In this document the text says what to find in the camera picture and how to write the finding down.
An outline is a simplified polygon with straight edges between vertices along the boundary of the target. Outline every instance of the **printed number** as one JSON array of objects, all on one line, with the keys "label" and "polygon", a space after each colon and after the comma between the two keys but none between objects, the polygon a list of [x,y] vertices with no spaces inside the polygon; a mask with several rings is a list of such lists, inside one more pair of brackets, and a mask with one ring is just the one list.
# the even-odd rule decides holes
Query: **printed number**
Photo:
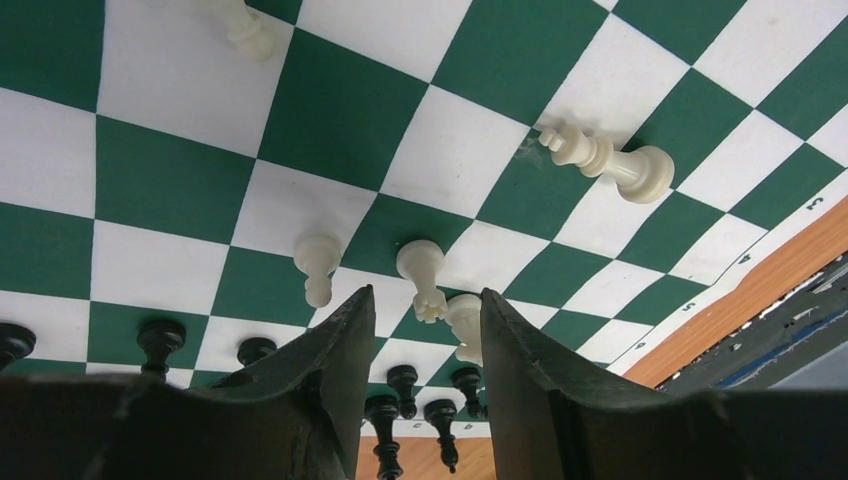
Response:
[{"label": "printed number", "polygon": [[813,199],[813,201],[809,205],[807,205],[807,210],[812,210],[813,208],[816,207],[816,205],[820,204],[823,201],[824,201],[824,199],[822,197],[818,197],[818,198]]}]

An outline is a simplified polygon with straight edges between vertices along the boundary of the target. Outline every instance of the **green and white chessboard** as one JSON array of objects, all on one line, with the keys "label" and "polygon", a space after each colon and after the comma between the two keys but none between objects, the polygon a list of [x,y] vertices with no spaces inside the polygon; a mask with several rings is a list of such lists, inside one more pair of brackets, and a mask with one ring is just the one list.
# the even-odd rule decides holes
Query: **green and white chessboard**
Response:
[{"label": "green and white chessboard", "polygon": [[[448,296],[498,290],[623,373],[848,193],[844,0],[249,3],[264,64],[187,0],[0,3],[0,318],[38,335],[7,373],[136,372],[164,313],[169,381],[206,385],[370,283],[371,391],[410,363],[419,411],[460,402],[457,340],[395,270],[418,238]],[[562,121],[666,150],[673,190],[555,167],[531,127]],[[291,256],[319,232],[344,257],[314,311]]]}]

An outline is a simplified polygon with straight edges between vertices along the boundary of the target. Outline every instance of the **black chess piece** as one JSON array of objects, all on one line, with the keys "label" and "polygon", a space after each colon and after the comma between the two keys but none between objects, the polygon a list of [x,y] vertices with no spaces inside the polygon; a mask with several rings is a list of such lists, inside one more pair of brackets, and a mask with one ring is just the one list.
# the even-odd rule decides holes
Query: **black chess piece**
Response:
[{"label": "black chess piece", "polygon": [[397,461],[400,445],[392,439],[392,424],[398,416],[398,401],[392,395],[375,395],[365,400],[365,419],[374,425],[377,446],[374,455],[380,459],[379,480],[397,480],[403,469]]},{"label": "black chess piece", "polygon": [[168,356],[185,345],[185,327],[173,320],[153,320],[142,325],[136,341],[147,355],[141,373],[165,381],[168,373]]},{"label": "black chess piece", "polygon": [[482,380],[480,370],[475,367],[460,368],[451,375],[453,388],[465,395],[465,408],[468,409],[468,415],[471,418],[485,417],[485,410],[480,403],[480,397],[477,396]]},{"label": "black chess piece", "polygon": [[33,349],[35,334],[32,330],[14,323],[0,323],[0,372],[27,357]]},{"label": "black chess piece", "polygon": [[245,367],[277,351],[277,344],[270,338],[253,337],[241,342],[236,355],[239,363]]},{"label": "black chess piece", "polygon": [[424,406],[424,420],[439,431],[439,446],[442,450],[442,463],[451,473],[456,473],[456,464],[459,463],[459,452],[454,444],[454,437],[450,433],[450,426],[456,417],[456,404],[453,400],[446,398],[433,400]]},{"label": "black chess piece", "polygon": [[397,392],[400,398],[400,416],[411,420],[418,413],[412,387],[418,381],[418,372],[412,365],[398,365],[386,374],[386,383]]}]

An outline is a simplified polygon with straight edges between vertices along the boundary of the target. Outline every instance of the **white chess piece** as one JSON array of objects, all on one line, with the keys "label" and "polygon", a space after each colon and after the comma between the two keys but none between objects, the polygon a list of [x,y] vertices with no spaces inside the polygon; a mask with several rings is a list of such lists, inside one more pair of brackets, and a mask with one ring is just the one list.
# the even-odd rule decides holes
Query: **white chess piece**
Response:
[{"label": "white chess piece", "polygon": [[339,244],[330,237],[315,235],[304,238],[294,247],[294,265],[305,273],[306,303],[321,308],[333,298],[330,274],[339,268],[342,255]]},{"label": "white chess piece", "polygon": [[244,0],[200,0],[227,26],[227,37],[245,57],[264,62],[274,53],[274,39],[262,28],[255,13],[247,11]]},{"label": "white chess piece", "polygon": [[407,243],[397,256],[400,276],[411,280],[418,293],[412,299],[415,318],[426,323],[435,323],[437,318],[448,314],[445,294],[436,288],[436,273],[442,269],[445,254],[438,245],[429,240]]},{"label": "white chess piece", "polygon": [[456,347],[456,359],[483,366],[483,341],[480,334],[480,309],[483,302],[477,295],[466,293],[456,296],[448,302],[448,316],[445,323],[451,326],[451,332],[462,342]]},{"label": "white chess piece", "polygon": [[674,161],[657,147],[644,146],[633,152],[617,152],[608,137],[587,137],[574,125],[557,133],[542,130],[539,143],[551,150],[557,165],[574,164],[583,175],[608,173],[618,184],[618,193],[633,203],[660,199],[674,178]]}]

